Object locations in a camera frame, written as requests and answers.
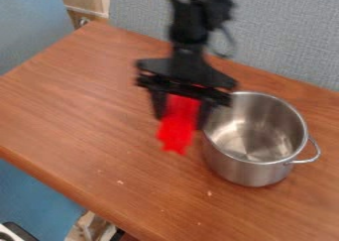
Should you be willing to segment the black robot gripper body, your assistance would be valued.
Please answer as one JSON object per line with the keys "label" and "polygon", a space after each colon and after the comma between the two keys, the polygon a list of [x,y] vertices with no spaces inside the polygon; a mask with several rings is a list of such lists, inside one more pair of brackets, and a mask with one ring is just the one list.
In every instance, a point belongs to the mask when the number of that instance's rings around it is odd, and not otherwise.
{"label": "black robot gripper body", "polygon": [[198,100],[211,99],[217,105],[231,105],[231,94],[238,82],[217,70],[206,60],[206,42],[173,43],[167,58],[137,61],[137,84],[150,91],[165,91]]}

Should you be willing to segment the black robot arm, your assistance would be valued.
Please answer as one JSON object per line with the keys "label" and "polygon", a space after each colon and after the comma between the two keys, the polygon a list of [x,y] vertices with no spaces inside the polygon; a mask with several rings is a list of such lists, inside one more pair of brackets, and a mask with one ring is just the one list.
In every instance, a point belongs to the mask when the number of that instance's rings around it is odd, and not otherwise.
{"label": "black robot arm", "polygon": [[233,0],[170,1],[174,9],[169,29],[171,56],[137,62],[137,85],[150,92],[157,118],[166,116],[173,95],[198,100],[195,128],[202,129],[213,109],[231,104],[230,91],[238,85],[205,59],[210,33],[226,29],[235,3]]}

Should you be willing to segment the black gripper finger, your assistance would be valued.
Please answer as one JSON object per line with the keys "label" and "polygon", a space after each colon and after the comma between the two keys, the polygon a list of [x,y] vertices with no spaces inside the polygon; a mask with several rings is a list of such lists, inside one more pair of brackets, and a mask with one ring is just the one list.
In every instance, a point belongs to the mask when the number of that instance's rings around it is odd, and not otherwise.
{"label": "black gripper finger", "polygon": [[198,111],[198,122],[197,129],[202,130],[205,124],[209,120],[213,109],[215,108],[217,103],[211,99],[206,99],[201,102],[199,111]]}
{"label": "black gripper finger", "polygon": [[167,93],[165,91],[153,90],[151,102],[153,102],[155,118],[161,120],[165,115],[166,107],[167,107]]}

